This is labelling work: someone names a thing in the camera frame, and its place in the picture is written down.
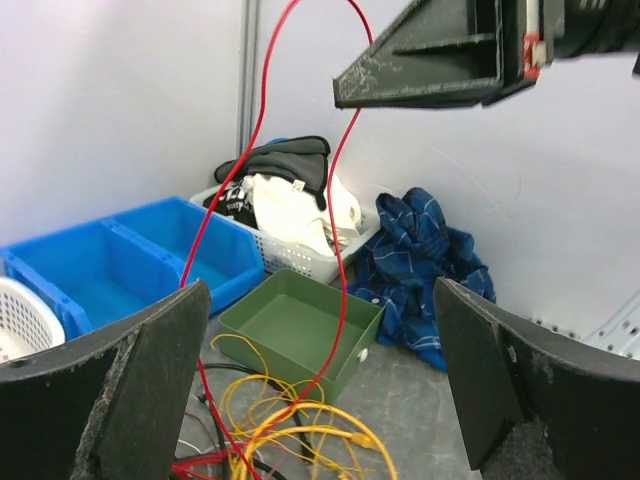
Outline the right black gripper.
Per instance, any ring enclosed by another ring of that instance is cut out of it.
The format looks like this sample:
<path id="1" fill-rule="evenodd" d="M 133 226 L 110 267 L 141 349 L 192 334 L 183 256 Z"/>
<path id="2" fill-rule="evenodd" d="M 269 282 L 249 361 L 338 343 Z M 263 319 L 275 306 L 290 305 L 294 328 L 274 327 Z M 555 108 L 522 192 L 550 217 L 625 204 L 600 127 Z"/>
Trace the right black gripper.
<path id="1" fill-rule="evenodd" d="M 412 1 L 333 80 L 334 103 L 467 108 L 533 87 L 555 60 L 616 53 L 639 53 L 637 1 Z"/>

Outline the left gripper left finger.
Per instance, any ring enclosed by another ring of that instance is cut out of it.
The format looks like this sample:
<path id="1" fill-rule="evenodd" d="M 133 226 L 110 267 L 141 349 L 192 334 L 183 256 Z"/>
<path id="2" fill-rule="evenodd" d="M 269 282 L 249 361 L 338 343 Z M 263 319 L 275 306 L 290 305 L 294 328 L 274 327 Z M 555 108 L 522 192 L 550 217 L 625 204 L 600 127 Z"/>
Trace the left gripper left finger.
<path id="1" fill-rule="evenodd" d="M 209 319 L 195 281 L 1 367 L 4 479 L 166 479 Z"/>

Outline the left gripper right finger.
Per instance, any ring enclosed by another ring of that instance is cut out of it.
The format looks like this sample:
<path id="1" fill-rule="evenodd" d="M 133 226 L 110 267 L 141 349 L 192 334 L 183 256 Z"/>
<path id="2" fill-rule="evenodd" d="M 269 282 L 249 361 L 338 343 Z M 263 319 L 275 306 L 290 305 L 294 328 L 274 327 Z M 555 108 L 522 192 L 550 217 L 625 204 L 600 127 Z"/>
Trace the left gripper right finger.
<path id="1" fill-rule="evenodd" d="M 445 278 L 434 305 L 472 470 L 485 479 L 638 478 L 637 319 L 580 341 Z"/>

